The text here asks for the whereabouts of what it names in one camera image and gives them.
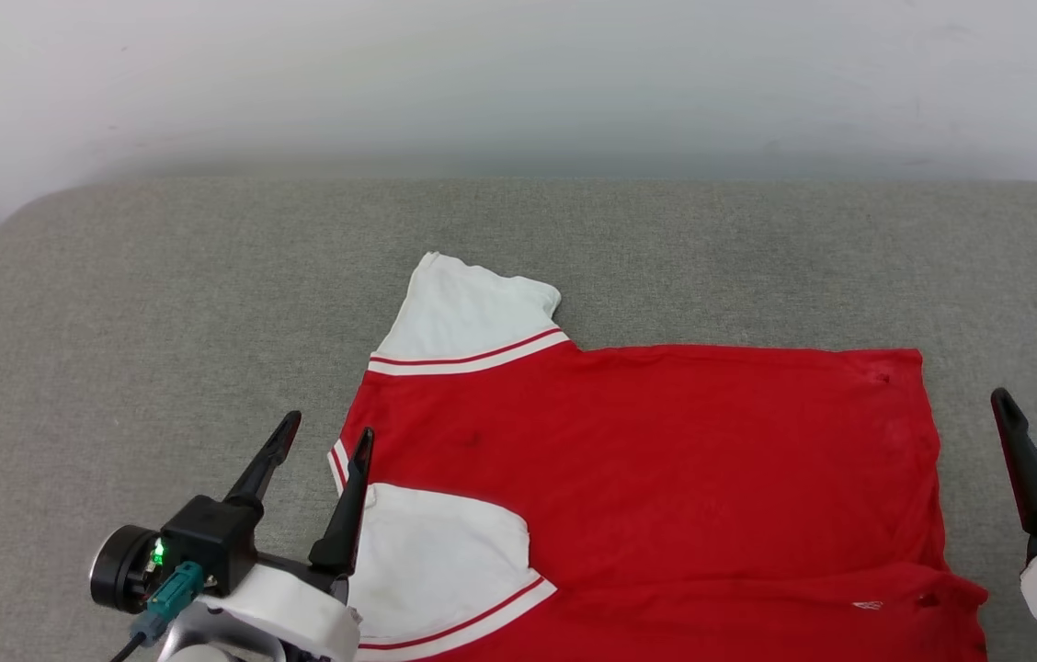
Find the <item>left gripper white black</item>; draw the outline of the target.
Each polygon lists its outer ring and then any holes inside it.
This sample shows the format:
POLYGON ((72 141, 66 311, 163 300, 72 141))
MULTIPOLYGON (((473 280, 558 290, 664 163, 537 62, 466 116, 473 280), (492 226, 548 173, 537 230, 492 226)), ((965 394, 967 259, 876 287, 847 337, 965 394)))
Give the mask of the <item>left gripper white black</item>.
MULTIPOLYGON (((301 422, 301 411, 284 415, 225 503, 262 506, 301 422)), ((331 449, 339 499, 309 552, 317 573, 355 573, 374 441, 374 430, 364 427, 355 450, 341 443, 331 449)), ((89 587, 99 606, 133 615, 115 661, 141 649, 156 649, 160 661, 354 661, 358 652, 359 616, 347 605, 346 579, 313 576, 288 560, 259 560, 221 598, 213 595, 216 579, 203 566, 178 563, 160 533, 124 525, 99 549, 89 587)))

